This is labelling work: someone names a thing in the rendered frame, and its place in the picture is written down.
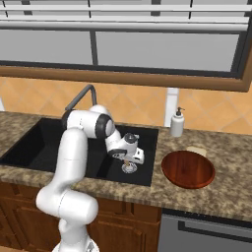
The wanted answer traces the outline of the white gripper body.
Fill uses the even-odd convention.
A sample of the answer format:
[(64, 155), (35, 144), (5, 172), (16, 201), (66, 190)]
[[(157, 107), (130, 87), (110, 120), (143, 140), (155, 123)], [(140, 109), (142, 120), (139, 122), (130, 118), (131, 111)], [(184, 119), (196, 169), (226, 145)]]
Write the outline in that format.
[(145, 154), (142, 149), (137, 149), (134, 154), (127, 154), (123, 159), (134, 163), (143, 164), (145, 161)]

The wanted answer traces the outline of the red-brown wooden bowl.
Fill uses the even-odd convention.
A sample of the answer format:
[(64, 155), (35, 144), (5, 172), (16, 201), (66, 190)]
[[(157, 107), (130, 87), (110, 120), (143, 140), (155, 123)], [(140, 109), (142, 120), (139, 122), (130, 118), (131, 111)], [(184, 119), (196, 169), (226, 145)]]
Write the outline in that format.
[(190, 151), (167, 154), (161, 162), (164, 176), (174, 185), (184, 189), (200, 189), (215, 178), (214, 165), (202, 155)]

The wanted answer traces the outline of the grey sink tap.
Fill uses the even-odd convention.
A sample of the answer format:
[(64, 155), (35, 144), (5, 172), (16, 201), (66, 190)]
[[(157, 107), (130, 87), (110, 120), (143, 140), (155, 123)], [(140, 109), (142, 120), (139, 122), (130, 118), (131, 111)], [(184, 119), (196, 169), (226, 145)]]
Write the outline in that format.
[(78, 104), (78, 102), (87, 94), (88, 91), (91, 92), (93, 105), (97, 105), (95, 87), (91, 84), (88, 84), (65, 107), (65, 111), (73, 109)]

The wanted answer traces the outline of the black sink basin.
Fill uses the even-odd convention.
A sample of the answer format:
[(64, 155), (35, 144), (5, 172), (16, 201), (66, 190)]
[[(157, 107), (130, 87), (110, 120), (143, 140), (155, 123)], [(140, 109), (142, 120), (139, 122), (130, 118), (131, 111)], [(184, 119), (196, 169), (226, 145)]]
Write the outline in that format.
[[(122, 136), (140, 136), (138, 147), (144, 151), (145, 162), (131, 174), (122, 170), (123, 162), (107, 154), (105, 141), (88, 139), (86, 177), (151, 186), (158, 141), (158, 129), (116, 125)], [(0, 157), (0, 164), (32, 170), (55, 172), (63, 128), (59, 119), (40, 119), (9, 151)]]

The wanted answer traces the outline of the white soap dispenser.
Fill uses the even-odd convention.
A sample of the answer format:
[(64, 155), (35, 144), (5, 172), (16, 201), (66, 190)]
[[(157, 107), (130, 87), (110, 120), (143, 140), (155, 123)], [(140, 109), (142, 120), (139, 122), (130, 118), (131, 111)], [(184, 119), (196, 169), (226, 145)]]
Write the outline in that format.
[(170, 135), (172, 137), (181, 137), (184, 128), (183, 108), (178, 107), (176, 112), (172, 115), (170, 120)]

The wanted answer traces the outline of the beige sponge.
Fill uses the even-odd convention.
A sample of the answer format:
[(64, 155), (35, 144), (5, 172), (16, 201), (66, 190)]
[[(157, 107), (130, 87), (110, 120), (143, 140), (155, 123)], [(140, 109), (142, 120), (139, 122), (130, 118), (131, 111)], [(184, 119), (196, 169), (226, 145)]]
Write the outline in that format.
[(186, 148), (186, 151), (196, 153), (196, 154), (201, 155), (203, 157), (207, 156), (207, 151), (205, 149), (202, 149), (202, 148), (197, 148), (197, 147), (190, 146), (190, 147)]

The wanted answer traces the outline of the brown wooden cupboard run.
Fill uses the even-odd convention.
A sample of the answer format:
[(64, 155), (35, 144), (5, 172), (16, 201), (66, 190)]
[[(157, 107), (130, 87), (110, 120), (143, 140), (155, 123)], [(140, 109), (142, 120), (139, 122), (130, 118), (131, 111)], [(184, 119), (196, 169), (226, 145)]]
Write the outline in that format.
[[(35, 206), (35, 187), (0, 182), (0, 245), (51, 252), (60, 241), (58, 219)], [(161, 209), (99, 198), (88, 225), (100, 252), (158, 252)]]

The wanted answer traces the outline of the brown-framed window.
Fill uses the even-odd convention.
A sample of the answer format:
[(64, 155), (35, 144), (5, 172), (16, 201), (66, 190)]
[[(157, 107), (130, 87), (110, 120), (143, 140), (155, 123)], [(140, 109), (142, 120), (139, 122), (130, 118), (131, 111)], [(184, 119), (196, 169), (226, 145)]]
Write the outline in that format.
[[(29, 5), (252, 5), (252, 0), (2, 0)], [(0, 28), (0, 76), (246, 92), (252, 81), (247, 31)]]

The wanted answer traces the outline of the grey dishwasher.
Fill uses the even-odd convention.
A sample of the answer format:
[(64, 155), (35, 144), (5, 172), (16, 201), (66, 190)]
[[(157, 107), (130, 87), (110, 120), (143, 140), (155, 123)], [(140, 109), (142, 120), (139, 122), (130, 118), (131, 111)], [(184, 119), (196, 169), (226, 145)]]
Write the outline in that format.
[(252, 238), (252, 222), (163, 209), (157, 252), (252, 252), (252, 243), (180, 231), (188, 227)]

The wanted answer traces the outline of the white window blinds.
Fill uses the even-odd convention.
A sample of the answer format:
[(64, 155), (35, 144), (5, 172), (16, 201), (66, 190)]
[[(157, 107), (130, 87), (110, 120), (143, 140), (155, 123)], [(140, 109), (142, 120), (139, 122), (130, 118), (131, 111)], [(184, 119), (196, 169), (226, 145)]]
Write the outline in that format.
[(0, 0), (0, 28), (245, 32), (252, 5), (71, 4)]

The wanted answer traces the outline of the white wall post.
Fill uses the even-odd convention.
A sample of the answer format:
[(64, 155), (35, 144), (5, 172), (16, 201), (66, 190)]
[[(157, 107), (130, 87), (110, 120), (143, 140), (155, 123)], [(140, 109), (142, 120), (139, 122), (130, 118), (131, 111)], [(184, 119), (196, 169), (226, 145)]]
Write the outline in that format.
[(163, 126), (169, 127), (171, 117), (176, 111), (179, 97), (179, 89), (178, 88), (168, 88), (166, 91), (166, 99), (165, 99), (165, 111), (164, 111), (164, 121)]

